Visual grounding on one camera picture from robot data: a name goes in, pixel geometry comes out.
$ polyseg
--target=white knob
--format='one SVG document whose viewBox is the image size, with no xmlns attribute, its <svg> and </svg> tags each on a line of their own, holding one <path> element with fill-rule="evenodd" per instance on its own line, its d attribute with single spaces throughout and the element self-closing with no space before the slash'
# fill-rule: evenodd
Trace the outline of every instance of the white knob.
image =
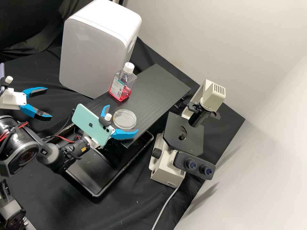
<svg viewBox="0 0 307 230">
<path fill-rule="evenodd" d="M 111 114 L 107 113 L 107 114 L 105 115 L 105 120 L 106 120 L 106 121 L 110 121 L 111 118 L 112 118 L 112 115 L 111 115 Z"/>
<path fill-rule="evenodd" d="M 7 76 L 5 79 L 5 82 L 10 84 L 13 81 L 13 78 L 11 76 Z"/>
</svg>

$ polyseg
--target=black tray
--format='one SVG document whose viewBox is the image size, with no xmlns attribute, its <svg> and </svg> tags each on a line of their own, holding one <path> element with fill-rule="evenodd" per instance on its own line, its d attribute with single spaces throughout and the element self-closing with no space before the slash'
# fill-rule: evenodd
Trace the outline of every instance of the black tray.
<svg viewBox="0 0 307 230">
<path fill-rule="evenodd" d="M 72 140 L 75 137 L 75 127 L 70 125 L 59 135 Z M 66 174 L 93 197 L 99 197 L 153 139 L 153 135 L 146 131 L 129 148 L 110 143 L 112 140 L 109 140 L 107 145 L 112 144 L 114 157 L 111 157 L 111 153 L 106 154 L 105 150 L 91 148 L 82 155 L 81 160 L 77 160 L 66 170 Z M 59 138 L 53 138 L 51 142 L 61 147 L 67 144 Z"/>
</svg>

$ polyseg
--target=camera lens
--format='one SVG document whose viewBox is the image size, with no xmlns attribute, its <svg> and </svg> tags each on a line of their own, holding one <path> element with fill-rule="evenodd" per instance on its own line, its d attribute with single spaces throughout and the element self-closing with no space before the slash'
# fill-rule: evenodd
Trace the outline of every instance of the camera lens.
<svg viewBox="0 0 307 230">
<path fill-rule="evenodd" d="M 32 160 L 33 157 L 36 156 L 37 153 L 38 153 L 38 148 L 36 148 L 36 147 L 30 148 L 30 149 L 24 151 L 24 152 L 18 157 L 19 165 L 22 166 L 22 165 L 24 165 L 25 163 L 29 162 L 30 160 Z"/>
<path fill-rule="evenodd" d="M 190 170 L 195 170 L 197 168 L 197 164 L 192 158 L 188 158 L 185 160 L 185 167 Z"/>
</svg>

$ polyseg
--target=microscope focus knob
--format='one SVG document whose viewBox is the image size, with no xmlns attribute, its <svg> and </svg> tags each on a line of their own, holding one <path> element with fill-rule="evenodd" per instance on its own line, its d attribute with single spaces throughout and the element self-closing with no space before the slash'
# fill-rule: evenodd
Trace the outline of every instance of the microscope focus knob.
<svg viewBox="0 0 307 230">
<path fill-rule="evenodd" d="M 153 153 L 151 154 L 154 158 L 159 159 L 161 157 L 162 150 L 158 148 L 153 149 Z"/>
</svg>

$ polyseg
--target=microscope base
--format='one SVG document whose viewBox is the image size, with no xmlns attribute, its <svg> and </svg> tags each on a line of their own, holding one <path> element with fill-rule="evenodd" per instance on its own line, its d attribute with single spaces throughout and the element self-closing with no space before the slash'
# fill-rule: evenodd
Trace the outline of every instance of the microscope base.
<svg viewBox="0 0 307 230">
<path fill-rule="evenodd" d="M 158 159 L 153 156 L 150 159 L 148 167 L 152 171 L 150 179 L 177 188 L 185 178 L 185 171 L 173 165 L 177 150 L 167 145 L 163 139 L 163 133 L 157 134 L 153 149 L 155 148 L 162 150 L 162 153 Z"/>
</svg>

